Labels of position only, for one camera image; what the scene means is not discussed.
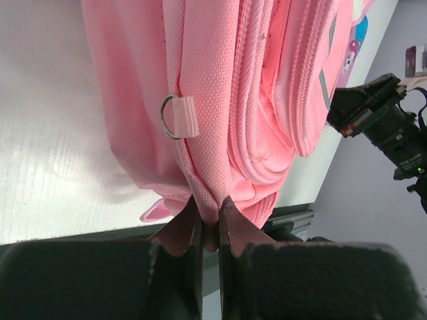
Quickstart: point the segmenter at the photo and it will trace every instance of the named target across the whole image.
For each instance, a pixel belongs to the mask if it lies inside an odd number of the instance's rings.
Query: robotic arm
[[[406,50],[407,79],[403,81],[389,73],[359,87],[336,89],[328,123],[344,138],[363,133],[397,166],[395,180],[417,177],[407,190],[419,194],[427,213],[427,128],[422,118],[427,90],[412,88],[417,78],[427,76],[426,52],[427,45]],[[410,91],[426,98],[418,114],[400,106]]]

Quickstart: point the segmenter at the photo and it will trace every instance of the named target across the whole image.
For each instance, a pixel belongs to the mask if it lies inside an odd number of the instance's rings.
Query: pink zipper
[[[254,110],[262,60],[268,37],[273,1],[243,0],[240,3],[234,72],[232,79],[228,153],[233,166],[252,183],[271,183],[283,175],[265,168],[262,157],[254,157],[250,126],[257,123]]]
[[[312,3],[313,1],[307,1],[304,15],[301,19],[296,19],[300,21],[301,34],[297,42],[295,63],[290,75],[290,83],[293,84],[293,87],[290,92],[292,100],[289,108],[291,111],[289,119],[290,127],[296,128],[296,131],[291,130],[291,133],[296,135],[296,139],[294,136],[292,139],[298,141],[295,147],[300,155],[304,155],[307,150],[311,149],[306,144],[305,139],[310,126],[306,119],[306,113],[307,106],[310,103],[316,48],[322,40],[320,33],[325,27],[326,18],[330,12],[328,9],[332,1],[317,1],[316,6],[313,6]]]
[[[292,1],[290,7],[292,14],[288,19],[277,85],[271,98],[284,133],[290,136],[301,156],[310,155],[317,142],[311,136],[313,131],[316,132],[314,136],[318,135],[315,130],[318,125],[313,119],[326,117],[326,107],[318,105],[323,101],[313,101],[313,87],[328,58],[324,47],[331,44],[326,37],[342,3],[341,0],[299,0]]]

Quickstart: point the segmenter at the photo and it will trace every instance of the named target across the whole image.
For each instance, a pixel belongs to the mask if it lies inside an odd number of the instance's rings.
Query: cable
[[[423,106],[423,108],[421,108],[418,112],[418,124],[420,126],[420,130],[421,132],[426,132],[426,124],[424,123],[424,119],[422,118],[422,112],[425,110],[425,108],[427,108],[427,90],[421,87],[413,88],[413,90],[421,92],[424,95],[424,98],[426,98],[426,105]]]
[[[400,105],[400,101],[398,102],[398,107],[399,107],[399,109],[401,110],[401,112],[403,112],[403,113],[407,114],[407,112],[405,112],[405,110],[403,110],[403,109],[402,109],[402,106]]]
[[[427,201],[421,198],[421,207],[424,209],[424,212],[427,214]]]

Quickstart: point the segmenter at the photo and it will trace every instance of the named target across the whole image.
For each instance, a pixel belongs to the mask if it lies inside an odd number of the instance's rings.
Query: zipper
[[[304,12],[298,19],[293,19],[292,22],[297,22],[297,28],[300,34],[295,34],[298,37],[296,48],[293,49],[295,55],[292,57],[292,66],[290,70],[284,69],[283,72],[289,73],[285,77],[289,77],[289,83],[292,88],[288,91],[290,110],[288,115],[289,132],[295,148],[300,155],[307,155],[312,147],[308,145],[305,138],[306,133],[310,130],[306,119],[307,107],[310,106],[311,88],[313,81],[313,66],[316,60],[317,48],[322,38],[320,34],[325,27],[325,21],[328,17],[330,5],[333,1],[305,1]]]
[[[250,155],[253,139],[247,137],[250,130],[247,125],[257,121],[252,113],[254,105],[261,103],[258,95],[272,7],[271,0],[243,0],[239,9],[230,96],[228,153],[232,165],[252,183],[271,183],[282,177],[282,173],[269,171],[263,167],[262,160],[256,160]]]

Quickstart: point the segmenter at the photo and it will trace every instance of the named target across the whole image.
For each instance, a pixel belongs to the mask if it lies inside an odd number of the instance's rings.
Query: colorful patch
[[[337,87],[345,87],[353,69],[354,61],[356,60],[360,48],[365,41],[366,33],[368,32],[368,18],[365,17],[350,31],[350,40],[348,41],[348,48],[344,63],[342,65],[341,73],[338,76]]]

